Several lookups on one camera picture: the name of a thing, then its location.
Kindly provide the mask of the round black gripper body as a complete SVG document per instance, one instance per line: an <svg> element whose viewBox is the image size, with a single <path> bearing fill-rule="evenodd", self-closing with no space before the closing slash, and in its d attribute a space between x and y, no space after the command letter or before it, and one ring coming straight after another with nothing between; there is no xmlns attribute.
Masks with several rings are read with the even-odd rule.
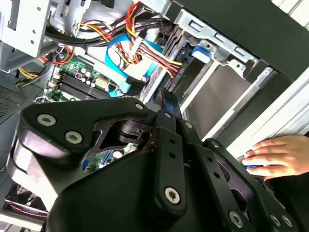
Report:
<svg viewBox="0 0 309 232"><path fill-rule="evenodd" d="M155 190L154 156L135 151L67 187L47 218L49 232L213 232L187 199L190 167L174 188L184 189L178 204L169 202L165 187Z"/></svg>

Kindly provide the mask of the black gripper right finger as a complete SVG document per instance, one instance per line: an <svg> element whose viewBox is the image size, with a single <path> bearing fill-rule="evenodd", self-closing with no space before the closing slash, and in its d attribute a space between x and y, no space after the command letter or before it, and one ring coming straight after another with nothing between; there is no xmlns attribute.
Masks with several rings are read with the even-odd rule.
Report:
<svg viewBox="0 0 309 232"><path fill-rule="evenodd" d="M215 232L297 232L297 222L273 196L215 139L202 142L182 118L178 99L170 94L169 111L177 118L184 162L192 186L187 199Z"/></svg>

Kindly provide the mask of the person right hand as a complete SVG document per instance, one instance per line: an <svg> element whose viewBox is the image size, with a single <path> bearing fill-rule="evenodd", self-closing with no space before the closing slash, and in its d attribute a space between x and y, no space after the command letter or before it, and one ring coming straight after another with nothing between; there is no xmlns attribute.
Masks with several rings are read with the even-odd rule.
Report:
<svg viewBox="0 0 309 232"><path fill-rule="evenodd" d="M244 155L247 172L264 180L296 176L309 171L309 138L288 135L261 141Z"/></svg>

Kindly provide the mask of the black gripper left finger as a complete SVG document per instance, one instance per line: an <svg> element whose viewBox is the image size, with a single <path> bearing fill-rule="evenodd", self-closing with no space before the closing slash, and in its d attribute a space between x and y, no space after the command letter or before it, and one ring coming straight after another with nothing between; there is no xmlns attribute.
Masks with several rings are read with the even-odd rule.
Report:
<svg viewBox="0 0 309 232"><path fill-rule="evenodd" d="M156 219L180 219L187 210L183 144L187 122L176 96L162 92L162 108L148 109L133 97L33 104L16 127L7 170L16 183L41 198L47 217L61 216L70 201L82 211L101 212L111 201L115 175L81 180L92 155L137 144L136 158L153 159L153 179L144 204Z"/></svg>

